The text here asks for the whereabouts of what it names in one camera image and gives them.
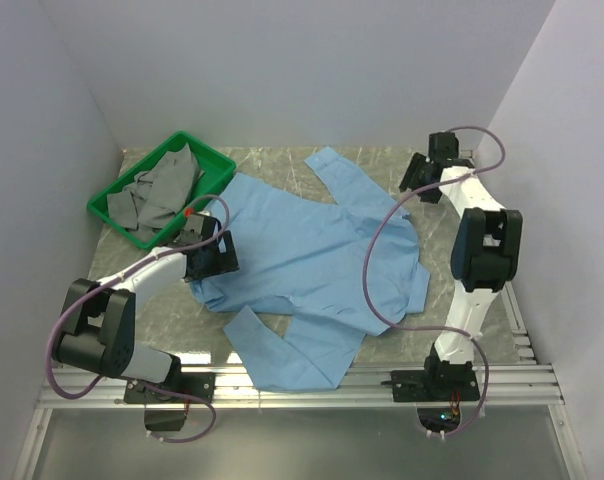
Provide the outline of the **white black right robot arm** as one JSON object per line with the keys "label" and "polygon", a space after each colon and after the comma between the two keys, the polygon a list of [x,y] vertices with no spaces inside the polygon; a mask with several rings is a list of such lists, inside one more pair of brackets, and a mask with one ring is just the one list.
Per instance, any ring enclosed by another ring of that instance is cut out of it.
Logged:
{"label": "white black right robot arm", "polygon": [[434,342],[422,376],[424,391],[437,400],[475,381],[473,340],[517,272],[523,227],[521,212],[495,200],[473,162],[460,156],[459,130],[430,134],[427,153],[413,155],[399,186],[426,203],[446,197],[460,219],[450,260],[454,296],[446,329]]}

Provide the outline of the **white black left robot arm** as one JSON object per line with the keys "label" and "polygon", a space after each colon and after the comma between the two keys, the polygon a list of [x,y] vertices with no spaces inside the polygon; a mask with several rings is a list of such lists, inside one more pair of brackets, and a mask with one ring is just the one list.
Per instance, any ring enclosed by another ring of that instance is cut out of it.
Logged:
{"label": "white black left robot arm", "polygon": [[239,269],[225,222],[201,213],[186,217],[173,241],[98,281],[71,284],[47,343],[47,379],[55,389],[52,363],[92,372],[100,378],[147,382],[161,402],[177,399],[184,379],[179,358],[136,340],[136,318],[165,288],[194,283]]}

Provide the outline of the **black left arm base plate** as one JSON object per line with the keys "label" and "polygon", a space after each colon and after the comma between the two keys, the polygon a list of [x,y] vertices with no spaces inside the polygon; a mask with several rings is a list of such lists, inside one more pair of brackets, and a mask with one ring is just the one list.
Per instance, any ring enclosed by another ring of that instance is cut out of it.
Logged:
{"label": "black left arm base plate", "polygon": [[190,403],[191,397],[211,402],[216,375],[206,372],[181,373],[165,383],[128,379],[123,402],[131,405]]}

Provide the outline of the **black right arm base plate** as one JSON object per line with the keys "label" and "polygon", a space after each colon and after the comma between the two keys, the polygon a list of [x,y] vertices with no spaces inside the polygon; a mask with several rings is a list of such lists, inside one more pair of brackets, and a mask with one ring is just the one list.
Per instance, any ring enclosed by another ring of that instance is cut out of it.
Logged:
{"label": "black right arm base plate", "polygon": [[393,370],[381,382],[392,390],[395,403],[433,403],[451,400],[478,401],[480,391],[473,372],[455,378],[426,370]]}

